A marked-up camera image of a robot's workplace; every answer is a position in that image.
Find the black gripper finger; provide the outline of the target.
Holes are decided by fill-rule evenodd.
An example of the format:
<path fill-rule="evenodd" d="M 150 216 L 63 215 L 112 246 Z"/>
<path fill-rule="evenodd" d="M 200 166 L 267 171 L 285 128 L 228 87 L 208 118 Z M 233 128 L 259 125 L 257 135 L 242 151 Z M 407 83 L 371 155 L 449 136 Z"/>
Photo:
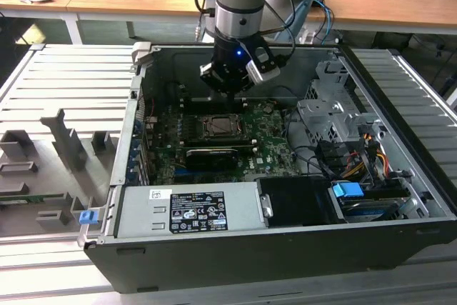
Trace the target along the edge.
<path fill-rule="evenodd" d="M 232 73 L 231 75 L 231 109 L 235 110 L 237 102 L 235 95 L 246 91 L 253 86 L 253 82 L 247 73 Z"/>
<path fill-rule="evenodd" d="M 230 91 L 229 83 L 220 77 L 215 67 L 210 62 L 208 64 L 200 65 L 199 67 L 201 80 L 209 86 L 220 97 L 225 99 L 226 108 L 233 109 L 233 93 Z"/>

